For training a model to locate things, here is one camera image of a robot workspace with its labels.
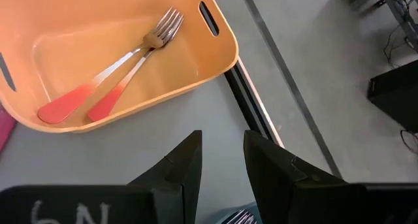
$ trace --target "silver metal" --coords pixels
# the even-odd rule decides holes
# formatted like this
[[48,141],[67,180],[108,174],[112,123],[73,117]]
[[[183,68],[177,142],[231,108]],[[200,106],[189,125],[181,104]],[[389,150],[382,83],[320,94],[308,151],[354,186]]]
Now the silver metal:
[[[146,36],[152,36],[152,40],[159,39],[162,44],[166,44],[166,42],[164,42],[164,39],[167,37],[167,34],[170,33],[170,31],[175,30],[174,25],[178,23],[179,16],[182,17],[179,11],[172,7],[169,8],[169,10],[157,22],[154,28],[148,34],[146,34]],[[160,48],[155,44],[143,42],[142,44],[138,45],[135,49],[133,49],[131,53],[132,55],[134,55],[147,47]]]
[[[353,10],[359,10],[369,0],[355,0],[350,5]],[[409,14],[405,14],[403,2],[397,0],[385,0],[399,26],[404,30],[405,35],[412,44],[412,48],[418,52],[418,25]]]
[[254,221],[254,216],[251,216],[244,224],[251,224]]
[[135,66],[128,72],[128,74],[126,75],[124,80],[126,80],[127,82],[130,82],[132,80],[132,77],[137,73],[139,68],[141,68],[142,64],[144,64],[146,59],[152,54],[153,51],[155,51],[157,49],[160,49],[160,48],[164,48],[168,43],[170,43],[173,40],[174,36],[177,34],[177,31],[179,30],[179,28],[180,28],[180,26],[181,26],[181,24],[184,20],[184,17],[183,17],[183,14],[180,14],[179,12],[176,12],[175,9],[171,14],[172,15],[170,15],[169,18],[165,22],[164,22],[164,19],[165,19],[165,17],[167,17],[169,15],[169,13],[166,13],[163,16],[163,19],[161,19],[158,22],[159,24],[162,24],[162,23],[166,24],[167,22],[169,22],[169,24],[168,25],[162,25],[160,28],[155,30],[155,32],[160,32],[162,29],[164,29],[161,32],[161,34],[166,33],[165,39],[162,39],[162,45],[159,46],[159,47],[157,47],[157,46],[155,46],[155,47],[147,46],[147,48],[149,48],[148,51],[144,54],[144,56],[142,56],[141,59],[139,59],[137,64],[135,64]]
[[234,224],[234,223],[236,223],[245,214],[247,214],[247,210],[240,210],[231,220],[229,220],[227,222],[227,224]]
[[244,222],[248,219],[248,218],[250,218],[251,216],[252,216],[253,214],[251,214],[251,213],[247,213],[246,215],[244,215],[244,216],[242,216],[237,222],[236,222],[236,224],[244,224]]

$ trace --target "floor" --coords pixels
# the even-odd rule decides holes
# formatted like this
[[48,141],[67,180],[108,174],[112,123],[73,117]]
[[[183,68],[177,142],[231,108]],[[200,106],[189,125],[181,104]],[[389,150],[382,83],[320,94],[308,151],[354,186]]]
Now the floor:
[[[245,1],[216,1],[284,146],[329,171]],[[355,12],[349,0],[254,1],[343,178],[418,182],[418,159],[403,145],[401,126],[365,97],[368,80],[392,68],[383,48],[397,22],[387,5],[370,9],[377,1],[371,0]],[[402,31],[395,34],[401,44]],[[393,52],[398,65],[415,59],[406,45]]]

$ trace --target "tray rim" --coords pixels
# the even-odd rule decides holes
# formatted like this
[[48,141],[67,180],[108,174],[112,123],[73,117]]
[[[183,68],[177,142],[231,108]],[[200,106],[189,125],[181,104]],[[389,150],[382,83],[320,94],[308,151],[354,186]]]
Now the tray rim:
[[229,69],[231,69],[236,62],[238,61],[238,42],[236,40],[236,37],[231,29],[231,27],[229,26],[228,22],[226,21],[224,15],[222,14],[221,9],[218,7],[217,3],[215,0],[211,0],[211,2],[213,2],[214,7],[217,9],[217,11],[219,12],[219,15],[221,16],[221,18],[223,19],[223,22],[225,22],[227,31],[231,34],[231,37],[233,38],[233,42],[234,42],[234,46],[235,46],[235,56],[233,61],[224,69],[222,69],[219,73],[214,74],[212,76],[209,76],[208,78],[198,81],[198,82],[194,82],[188,86],[184,86],[182,88],[178,88],[175,89],[173,91],[170,91],[168,93],[162,94],[158,97],[155,97],[153,99],[144,101],[143,103],[140,103],[136,106],[132,106],[130,108],[127,108],[125,110],[122,110],[120,112],[116,112],[102,120],[99,121],[95,121],[95,122],[91,122],[85,125],[81,125],[81,126],[70,126],[70,127],[49,127],[47,125],[41,125],[41,124],[36,124],[26,118],[21,117],[14,109],[13,107],[11,107],[8,103],[8,101],[6,100],[6,97],[4,96],[4,94],[0,91],[0,103],[3,105],[3,108],[19,123],[25,125],[26,127],[29,127],[31,129],[34,129],[36,131],[41,131],[41,132],[45,132],[45,133],[68,133],[68,132],[72,132],[72,133],[85,133],[88,132],[90,130],[99,128],[101,126],[104,126],[108,123],[111,123],[113,121],[119,120],[121,118],[130,116],[131,114],[137,113],[141,110],[145,110],[149,107],[152,107],[156,104],[162,103],[163,101],[169,100],[173,97],[177,97],[183,93],[186,93],[188,91],[191,91],[195,88],[197,88],[199,85],[208,82],[212,79],[214,79],[215,77],[218,77],[219,75],[227,72]]

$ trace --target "black speaker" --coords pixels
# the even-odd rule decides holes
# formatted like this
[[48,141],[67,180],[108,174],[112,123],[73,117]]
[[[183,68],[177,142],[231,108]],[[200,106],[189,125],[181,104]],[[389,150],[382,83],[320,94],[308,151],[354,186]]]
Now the black speaker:
[[418,60],[370,79],[367,98],[406,130],[418,133]]

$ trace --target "tray handle slot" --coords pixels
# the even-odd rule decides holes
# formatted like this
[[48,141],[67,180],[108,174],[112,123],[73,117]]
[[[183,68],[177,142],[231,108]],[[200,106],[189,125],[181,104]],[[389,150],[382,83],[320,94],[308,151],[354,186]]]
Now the tray handle slot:
[[5,78],[6,83],[9,86],[9,88],[13,91],[16,91],[16,86],[14,85],[12,76],[10,75],[10,71],[8,71],[6,61],[3,58],[3,55],[1,54],[1,52],[0,52],[0,70],[3,73],[3,77]]
[[204,21],[206,22],[206,25],[208,26],[209,30],[212,32],[213,36],[219,35],[219,27],[217,26],[214,17],[210,13],[208,7],[206,4],[201,1],[199,3],[199,10],[203,16]]

